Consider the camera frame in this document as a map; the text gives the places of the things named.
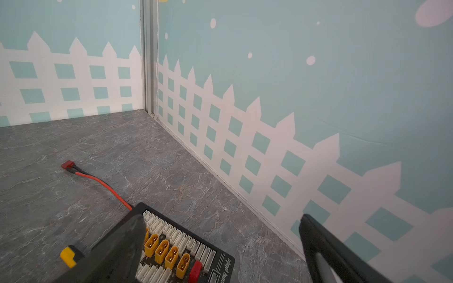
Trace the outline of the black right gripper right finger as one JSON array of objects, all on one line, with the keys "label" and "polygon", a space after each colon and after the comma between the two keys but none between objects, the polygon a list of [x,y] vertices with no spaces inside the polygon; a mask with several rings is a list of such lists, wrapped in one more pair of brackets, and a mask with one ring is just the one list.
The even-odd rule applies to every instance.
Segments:
[{"label": "black right gripper right finger", "polygon": [[314,283],[388,283],[309,214],[299,226],[304,256]]}]

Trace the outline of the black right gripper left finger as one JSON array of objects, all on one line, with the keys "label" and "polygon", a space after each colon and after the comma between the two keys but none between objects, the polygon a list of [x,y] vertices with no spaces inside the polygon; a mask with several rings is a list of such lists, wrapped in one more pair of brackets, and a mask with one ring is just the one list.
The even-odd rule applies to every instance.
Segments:
[{"label": "black right gripper left finger", "polygon": [[131,217],[55,282],[136,283],[145,232],[143,217]]}]

